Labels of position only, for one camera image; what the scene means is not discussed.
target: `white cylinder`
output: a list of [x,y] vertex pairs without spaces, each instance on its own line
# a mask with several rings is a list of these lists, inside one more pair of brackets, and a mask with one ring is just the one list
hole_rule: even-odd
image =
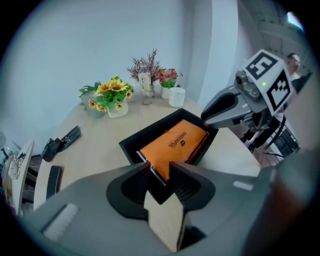
[[161,98],[164,100],[169,99],[170,97],[170,88],[161,86]]
[[180,87],[170,88],[169,105],[174,108],[181,108],[185,103],[186,90]]

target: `round table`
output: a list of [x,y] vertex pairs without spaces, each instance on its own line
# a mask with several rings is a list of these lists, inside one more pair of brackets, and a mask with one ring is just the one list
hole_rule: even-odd
[[[138,96],[129,99],[128,104],[128,114],[117,119],[109,118],[108,114],[93,119],[83,106],[73,108],[59,126],[56,137],[61,139],[75,126],[80,127],[82,136],[51,162],[42,161],[35,185],[34,210],[46,201],[51,166],[63,169],[60,190],[85,176],[127,166],[129,161],[119,142],[177,110],[169,105],[168,100],[158,97],[150,105],[142,105]],[[183,108],[198,117],[203,110],[188,98]],[[219,129],[198,166],[252,177],[258,176],[261,169],[258,161],[229,128]]]

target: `black remote control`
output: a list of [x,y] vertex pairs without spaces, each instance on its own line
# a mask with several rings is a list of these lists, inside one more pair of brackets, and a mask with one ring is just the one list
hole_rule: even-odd
[[51,166],[48,185],[46,187],[46,199],[54,196],[60,188],[60,180],[62,177],[62,168],[60,166]]

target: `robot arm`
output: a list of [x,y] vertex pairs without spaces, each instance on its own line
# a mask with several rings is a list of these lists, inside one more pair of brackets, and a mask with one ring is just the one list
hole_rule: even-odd
[[293,92],[285,62],[261,49],[236,72],[234,84],[206,105],[201,119],[216,129],[245,122],[253,132],[261,131]]

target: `white vase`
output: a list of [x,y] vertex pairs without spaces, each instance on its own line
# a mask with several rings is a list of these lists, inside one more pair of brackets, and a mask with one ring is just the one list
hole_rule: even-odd
[[121,118],[128,113],[129,106],[128,106],[127,100],[124,99],[123,101],[119,102],[119,104],[122,104],[123,107],[122,108],[116,108],[116,107],[108,108],[108,107],[106,107],[107,113],[110,118]]
[[170,88],[161,86],[161,98],[168,100],[170,98]]

